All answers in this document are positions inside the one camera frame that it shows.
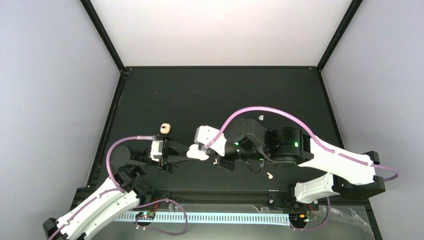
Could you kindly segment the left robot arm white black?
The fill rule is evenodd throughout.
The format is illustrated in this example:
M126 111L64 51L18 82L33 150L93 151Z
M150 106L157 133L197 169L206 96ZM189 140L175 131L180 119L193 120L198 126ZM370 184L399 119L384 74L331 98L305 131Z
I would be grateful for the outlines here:
M167 138L129 136L117 140L106 154L106 180L78 206L58 219L43 223L48 240L91 240L100 230L127 211L158 206L170 199L153 200L142 167L156 162L167 168L177 162L204 161L208 155L198 144L189 147Z

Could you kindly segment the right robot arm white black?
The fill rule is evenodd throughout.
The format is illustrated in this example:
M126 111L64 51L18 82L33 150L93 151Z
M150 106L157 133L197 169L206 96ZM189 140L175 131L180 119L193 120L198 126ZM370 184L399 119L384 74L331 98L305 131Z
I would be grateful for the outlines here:
M229 170L234 161L241 160L323 171L322 176L288 186L284 200L293 210L321 198L364 200L386 191L385 181L374 167L379 163L375 151L352 153L313 139L297 127L267 129L254 119L237 118L218 132L217 138L207 137L206 145Z

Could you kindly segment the white earbuds charging case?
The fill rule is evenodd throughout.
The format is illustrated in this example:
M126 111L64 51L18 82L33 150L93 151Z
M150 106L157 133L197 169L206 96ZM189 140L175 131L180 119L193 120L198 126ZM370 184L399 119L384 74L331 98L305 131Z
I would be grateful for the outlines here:
M198 144L192 144L188 151L186 152L186 156L189 159L199 160L199 161L206 161L209 159L209 156L206 152L199 150Z

